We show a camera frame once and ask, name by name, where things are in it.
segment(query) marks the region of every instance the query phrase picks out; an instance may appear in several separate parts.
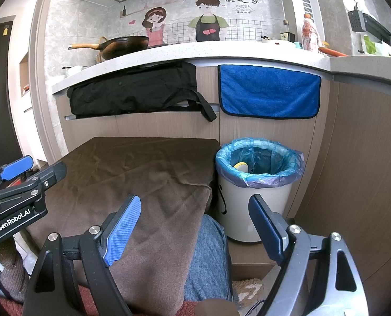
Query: white trash can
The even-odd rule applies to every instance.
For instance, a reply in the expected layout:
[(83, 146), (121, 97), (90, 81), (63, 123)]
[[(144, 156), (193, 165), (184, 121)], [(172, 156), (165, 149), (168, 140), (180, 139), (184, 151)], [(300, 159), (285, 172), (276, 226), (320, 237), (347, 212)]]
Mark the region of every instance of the white trash can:
[[(246, 162), (249, 172), (235, 169), (233, 165), (238, 162)], [(248, 212), (250, 197), (260, 194), (272, 211), (282, 214), (293, 182), (303, 173), (304, 157), (275, 141), (241, 138), (217, 152), (216, 167), (219, 173), (217, 221), (230, 238), (258, 242), (261, 240)]]

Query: garbage bag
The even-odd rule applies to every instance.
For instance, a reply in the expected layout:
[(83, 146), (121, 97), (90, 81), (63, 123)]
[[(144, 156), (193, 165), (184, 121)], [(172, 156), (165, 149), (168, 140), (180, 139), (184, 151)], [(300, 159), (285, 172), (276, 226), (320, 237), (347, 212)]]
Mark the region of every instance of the garbage bag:
[[(234, 168), (239, 162), (249, 171)], [(218, 173), (232, 184), (256, 189), (283, 186), (301, 178), (305, 161), (302, 152), (267, 139), (240, 138), (225, 144), (216, 154)]]

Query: black bag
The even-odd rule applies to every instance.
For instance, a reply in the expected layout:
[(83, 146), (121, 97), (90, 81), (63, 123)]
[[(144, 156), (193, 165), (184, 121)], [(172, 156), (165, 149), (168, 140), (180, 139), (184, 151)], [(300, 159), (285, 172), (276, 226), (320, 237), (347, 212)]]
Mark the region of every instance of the black bag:
[[(186, 62), (116, 71), (73, 85), (66, 94), (77, 118), (178, 109), (201, 110), (208, 121), (216, 119), (197, 92), (195, 66)], [(189, 107), (173, 107), (184, 100)]]

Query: kitchen counter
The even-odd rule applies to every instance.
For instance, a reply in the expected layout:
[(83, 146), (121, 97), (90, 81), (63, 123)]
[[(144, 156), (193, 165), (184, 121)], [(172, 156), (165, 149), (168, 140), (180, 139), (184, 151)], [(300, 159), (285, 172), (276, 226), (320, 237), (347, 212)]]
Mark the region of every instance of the kitchen counter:
[(375, 79), (391, 84), (391, 58), (377, 56), (327, 57), (309, 51), (260, 42), (191, 42), (156, 47), (111, 59), (87, 68), (52, 86), (52, 93), (63, 93), (74, 84), (133, 66), (173, 60), (250, 59), (287, 63), (330, 74)]
[(74, 84), (104, 75), (105, 73), (133, 66), (173, 60), (214, 58), (273, 61), (296, 64), (307, 68), (318, 69), (320, 71), (330, 71), (330, 58), (297, 48), (289, 48), (284, 51), (283, 46), (281, 45), (270, 45), (260, 42), (191, 42), (130, 53), (94, 65), (54, 84), (52, 86), (52, 93), (55, 94)]

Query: ventilation grille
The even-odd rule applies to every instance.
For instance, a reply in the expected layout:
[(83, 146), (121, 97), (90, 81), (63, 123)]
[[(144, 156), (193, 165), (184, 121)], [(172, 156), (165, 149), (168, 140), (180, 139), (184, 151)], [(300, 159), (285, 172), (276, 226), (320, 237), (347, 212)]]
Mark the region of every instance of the ventilation grille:
[(302, 0), (302, 4), (304, 5), (305, 13), (310, 14), (312, 21), (314, 21), (313, 7), (311, 6), (311, 1), (310, 0)]

